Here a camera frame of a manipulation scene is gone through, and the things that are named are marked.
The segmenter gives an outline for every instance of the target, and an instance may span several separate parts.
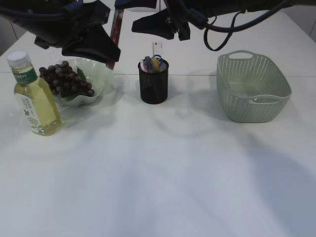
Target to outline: yellow liquid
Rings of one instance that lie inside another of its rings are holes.
[[[12,72],[21,74],[32,68],[32,65],[21,69],[12,68]],[[32,100],[43,130],[43,133],[36,134],[50,136],[60,129],[62,120],[47,82],[42,78],[37,78],[36,81],[27,85],[16,84],[14,94],[17,93]]]

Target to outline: white bottle cap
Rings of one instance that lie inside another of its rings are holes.
[[[31,63],[30,56],[25,51],[15,51],[13,53],[10,53],[6,57],[9,66],[15,67],[15,68],[22,68]]]

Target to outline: table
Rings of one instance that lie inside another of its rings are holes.
[[[94,106],[61,108],[51,137],[29,131],[1,72],[0,235],[316,236],[316,74],[284,73],[302,67],[270,123],[230,121],[214,76],[170,75],[168,100],[147,105],[122,73]]]
[[[236,25],[248,22],[262,12],[240,15]],[[152,54],[152,42],[163,43],[164,58],[170,64],[173,75],[216,75],[216,62],[219,55],[235,50],[249,50],[269,56],[284,72],[285,76],[316,76],[316,47],[308,37],[285,13],[280,12],[246,31],[235,33],[227,46],[219,52],[209,51],[203,43],[203,31],[191,27],[191,40],[179,42],[166,40],[147,34],[131,32],[132,22],[143,16],[145,12],[124,13],[122,33],[119,47],[122,50],[116,74],[138,74],[137,64],[147,55]],[[230,26],[233,15],[221,16],[218,25]],[[111,30],[111,23],[105,25],[106,31]],[[220,45],[226,37],[221,33],[209,33],[210,44]],[[35,36],[26,33],[4,55],[16,50],[29,52],[36,68],[51,64],[59,57],[60,50],[49,51],[34,45]],[[0,72],[10,72],[5,57],[0,57]]]

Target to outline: glass bowl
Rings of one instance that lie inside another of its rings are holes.
[[[93,61],[86,58],[72,58],[65,59],[69,62],[69,65],[77,72],[77,68],[83,71],[87,82],[92,84],[94,90],[94,96],[68,96],[62,98],[60,95],[54,96],[55,101],[60,106],[64,107],[78,107],[80,105],[92,104],[99,96],[108,94],[113,90],[113,73],[108,69],[105,64]]]

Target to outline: red object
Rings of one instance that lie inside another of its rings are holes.
[[[122,20],[123,20],[124,10],[116,9],[114,12],[113,24],[111,29],[111,39],[118,46],[119,45],[119,36],[122,28]],[[107,67],[113,70],[115,66],[115,62],[111,61],[107,63]]]

